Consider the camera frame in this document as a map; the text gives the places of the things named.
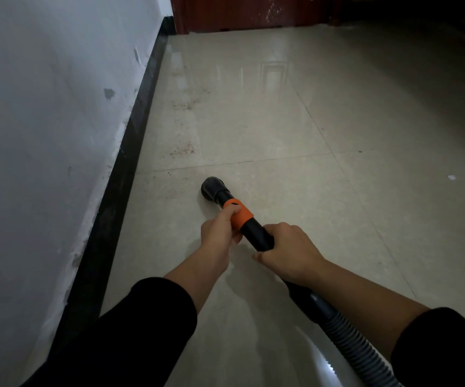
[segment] orange grip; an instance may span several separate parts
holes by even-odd
[[[231,217],[231,224],[233,229],[239,231],[243,224],[252,219],[254,215],[245,207],[245,205],[241,203],[240,200],[237,200],[236,198],[231,198],[230,200],[226,201],[223,207],[225,208],[231,204],[241,206],[241,210],[238,213],[233,214]]]

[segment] white wall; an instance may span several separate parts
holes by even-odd
[[[159,3],[159,9],[161,10],[161,16],[173,16],[173,10],[171,9],[171,0],[157,0]]]
[[[45,358],[161,19],[157,0],[0,0],[0,385]]]

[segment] vacuum cleaner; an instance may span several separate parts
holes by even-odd
[[[232,227],[239,230],[257,251],[274,248],[272,235],[242,202],[233,197],[220,179],[214,176],[207,178],[202,183],[201,193],[206,200],[215,202],[221,208],[230,204],[240,205],[241,211],[231,218]],[[311,289],[284,282],[290,298],[312,322],[320,326],[366,386],[401,385],[378,352],[338,310]]]

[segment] black shirt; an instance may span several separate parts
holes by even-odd
[[[181,286],[142,279],[23,386],[163,386],[196,325]],[[449,308],[420,315],[399,337],[391,364],[407,387],[465,385],[465,319]]]

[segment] red door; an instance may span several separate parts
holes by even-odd
[[[172,0],[172,3],[176,24],[181,17],[184,20],[186,30],[180,31],[213,32],[326,23],[330,0]]]

